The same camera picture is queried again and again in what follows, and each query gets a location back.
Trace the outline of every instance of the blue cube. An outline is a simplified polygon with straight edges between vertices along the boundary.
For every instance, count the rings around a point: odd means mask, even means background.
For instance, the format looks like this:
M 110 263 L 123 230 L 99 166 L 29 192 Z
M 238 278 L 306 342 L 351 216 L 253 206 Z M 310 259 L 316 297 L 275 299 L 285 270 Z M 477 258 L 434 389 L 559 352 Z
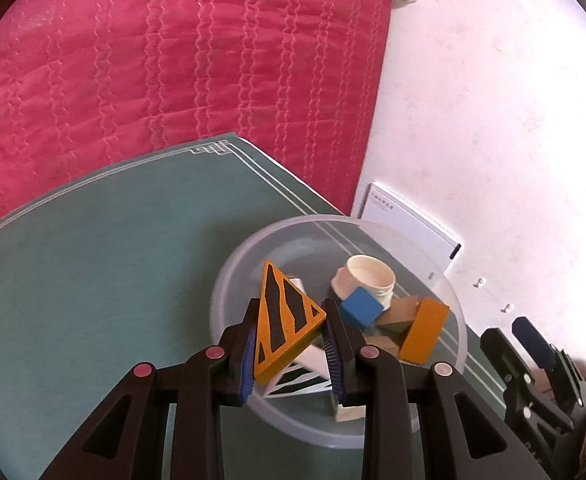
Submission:
M 382 305 L 361 286 L 340 304 L 342 320 L 360 330 L 371 326 L 383 310 Z

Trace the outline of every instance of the transparent round container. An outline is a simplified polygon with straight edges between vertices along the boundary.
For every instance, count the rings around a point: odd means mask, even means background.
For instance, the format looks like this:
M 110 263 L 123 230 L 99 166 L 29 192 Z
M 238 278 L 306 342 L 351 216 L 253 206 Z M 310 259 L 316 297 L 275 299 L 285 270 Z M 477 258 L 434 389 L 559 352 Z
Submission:
M 300 278 L 317 303 L 328 297 L 330 280 L 353 254 L 368 254 L 389 265 L 398 297 L 430 296 L 450 307 L 438 342 L 424 367 L 449 362 L 462 372 L 467 330 L 462 308 L 448 280 L 430 258 L 400 233 L 372 222 L 336 215 L 282 220 L 250 236 L 236 248 L 217 276 L 211 297 L 211 335 L 218 341 L 225 327 L 240 323 L 250 298 L 260 296 L 264 260 L 289 278 Z M 256 384 L 247 403 L 280 431 L 317 446 L 358 449 L 364 446 L 364 420 L 335 422 L 329 393 L 284 398 L 262 397 Z M 412 408 L 413 430 L 419 429 Z

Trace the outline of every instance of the table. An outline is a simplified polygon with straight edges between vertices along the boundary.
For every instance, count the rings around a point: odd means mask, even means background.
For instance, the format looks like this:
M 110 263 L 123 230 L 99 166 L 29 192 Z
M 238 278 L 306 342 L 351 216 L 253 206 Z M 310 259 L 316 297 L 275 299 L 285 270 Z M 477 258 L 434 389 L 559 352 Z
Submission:
M 209 345 L 217 271 L 250 234 L 338 214 L 233 134 L 116 164 L 0 221 L 0 466 L 39 477 L 124 373 Z M 465 377 L 499 412 L 504 386 L 468 331 Z M 223 409 L 228 479 L 358 479 L 361 450 L 294 440 Z

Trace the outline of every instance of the red quilted fabric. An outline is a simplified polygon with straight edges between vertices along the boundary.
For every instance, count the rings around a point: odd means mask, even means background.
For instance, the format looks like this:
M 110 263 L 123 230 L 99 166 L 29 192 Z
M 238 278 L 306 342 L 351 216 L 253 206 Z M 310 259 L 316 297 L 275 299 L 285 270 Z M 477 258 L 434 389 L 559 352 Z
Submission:
M 0 22 L 0 217 L 228 131 L 348 211 L 391 0 L 18 0 Z

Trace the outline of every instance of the white wall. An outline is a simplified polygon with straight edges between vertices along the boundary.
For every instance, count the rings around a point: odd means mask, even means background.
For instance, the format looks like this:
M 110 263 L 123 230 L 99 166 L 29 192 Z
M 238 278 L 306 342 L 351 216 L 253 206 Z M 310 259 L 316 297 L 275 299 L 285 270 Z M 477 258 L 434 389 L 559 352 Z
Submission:
M 575 0 L 393 10 L 354 213 L 374 180 L 462 238 L 448 276 L 476 332 L 510 332 L 526 315 L 586 361 L 586 14 Z

